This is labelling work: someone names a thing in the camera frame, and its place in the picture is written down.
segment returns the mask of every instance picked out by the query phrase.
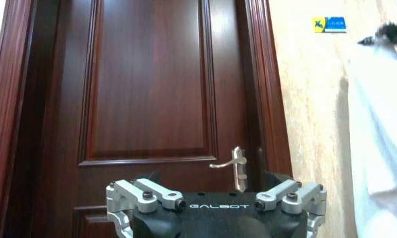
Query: lever handle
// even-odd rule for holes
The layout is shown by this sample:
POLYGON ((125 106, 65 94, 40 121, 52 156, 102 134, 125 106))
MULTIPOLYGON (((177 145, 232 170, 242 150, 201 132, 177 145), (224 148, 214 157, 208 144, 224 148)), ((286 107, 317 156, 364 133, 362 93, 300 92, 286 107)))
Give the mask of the lever handle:
POLYGON ((226 167, 228 165, 232 165, 232 164, 245 165, 245 163, 246 163, 246 158, 242 156, 242 149, 240 148, 240 146, 237 146, 232 150, 232 160, 229 160, 226 163, 220 164, 220 165, 209 164, 209 167, 213 169, 218 169, 218 168, 226 167))
POLYGON ((226 167, 228 165, 232 165, 232 164, 244 165, 245 163, 246 163, 246 159, 244 157, 240 157, 240 158, 229 160, 226 163, 220 164, 220 165, 209 164, 209 167, 213 169, 218 169, 218 168, 226 167))
POLYGON ((232 150, 232 160, 224 164, 209 164, 213 169, 224 168, 228 165, 233 165, 233 180, 234 188, 238 192, 244 192, 246 188, 246 174, 245 174, 246 158, 244 157, 244 150, 237 146, 232 150))

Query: door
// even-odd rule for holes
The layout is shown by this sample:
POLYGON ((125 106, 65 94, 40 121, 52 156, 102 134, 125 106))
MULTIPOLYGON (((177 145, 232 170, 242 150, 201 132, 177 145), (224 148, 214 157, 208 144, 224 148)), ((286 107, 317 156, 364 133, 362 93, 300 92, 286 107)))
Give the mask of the door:
POLYGON ((233 190, 209 164, 249 149, 237 29, 234 0, 60 1, 34 237, 113 236, 104 188, 154 170, 172 190, 233 190))

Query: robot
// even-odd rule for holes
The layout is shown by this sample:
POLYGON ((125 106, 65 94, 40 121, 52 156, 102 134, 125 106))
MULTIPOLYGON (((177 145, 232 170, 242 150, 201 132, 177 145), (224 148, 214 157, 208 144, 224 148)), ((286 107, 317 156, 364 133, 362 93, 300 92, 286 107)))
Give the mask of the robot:
POLYGON ((266 173, 268 191, 181 193, 146 178, 105 188, 106 217, 120 238, 314 238, 326 191, 266 173))

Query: wooden door frame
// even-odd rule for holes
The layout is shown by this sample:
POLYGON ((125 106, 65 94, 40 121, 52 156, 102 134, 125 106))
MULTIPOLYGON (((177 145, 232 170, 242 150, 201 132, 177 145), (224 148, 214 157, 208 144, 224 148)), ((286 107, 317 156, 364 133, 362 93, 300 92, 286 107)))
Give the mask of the wooden door frame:
MULTIPOLYGON (((0 236, 29 232, 58 0, 6 0, 0 38, 0 236)), ((261 170, 292 174, 269 0, 237 0, 248 103, 261 170)))

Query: marble wall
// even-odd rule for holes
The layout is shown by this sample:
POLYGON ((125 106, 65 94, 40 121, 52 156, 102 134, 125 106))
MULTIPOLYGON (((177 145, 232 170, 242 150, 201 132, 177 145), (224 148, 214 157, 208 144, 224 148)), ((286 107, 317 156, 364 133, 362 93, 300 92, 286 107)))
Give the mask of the marble wall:
POLYGON ((397 0, 269 0, 294 179, 328 191, 321 238, 353 238, 346 62, 397 0), (344 16, 345 34, 314 34, 313 16, 344 16))

